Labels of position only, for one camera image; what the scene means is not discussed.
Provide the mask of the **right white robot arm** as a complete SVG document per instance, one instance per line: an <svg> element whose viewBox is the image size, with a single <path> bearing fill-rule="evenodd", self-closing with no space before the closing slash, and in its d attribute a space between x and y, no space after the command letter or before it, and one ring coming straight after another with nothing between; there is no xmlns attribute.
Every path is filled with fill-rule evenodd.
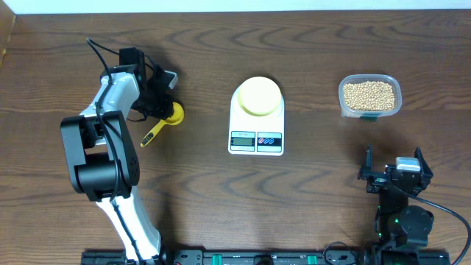
<svg viewBox="0 0 471 265"><path fill-rule="evenodd" d="M412 158L398 157L383 172L372 167L372 148L358 179L367 181L366 191L379 196L374 230L379 242L364 250L362 264L418 264L419 250L428 245L434 216L430 211L410 205L409 199L424 191L433 172L417 148Z"/></svg>

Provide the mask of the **yellow measuring scoop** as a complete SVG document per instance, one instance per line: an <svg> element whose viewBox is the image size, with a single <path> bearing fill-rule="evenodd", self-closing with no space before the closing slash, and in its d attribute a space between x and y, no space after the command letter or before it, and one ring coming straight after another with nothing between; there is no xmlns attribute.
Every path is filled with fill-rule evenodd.
<svg viewBox="0 0 471 265"><path fill-rule="evenodd" d="M176 126L180 124L184 117L185 112L181 104L174 102L173 103L173 115L169 116L167 119L161 119L142 139L141 147L147 146L157 134L166 126Z"/></svg>

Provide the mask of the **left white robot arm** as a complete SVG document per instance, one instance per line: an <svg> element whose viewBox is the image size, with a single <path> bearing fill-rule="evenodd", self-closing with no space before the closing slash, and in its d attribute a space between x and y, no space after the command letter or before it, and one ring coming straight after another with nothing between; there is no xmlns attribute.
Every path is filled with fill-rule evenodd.
<svg viewBox="0 0 471 265"><path fill-rule="evenodd" d="M118 58L117 66L102 72L90 105L61 121L71 184L107 214L124 243L125 263L170 264L171 253L138 193L140 166L126 120L131 110L145 119L173 116L174 98L167 90L176 85L177 74L135 47L120 49Z"/></svg>

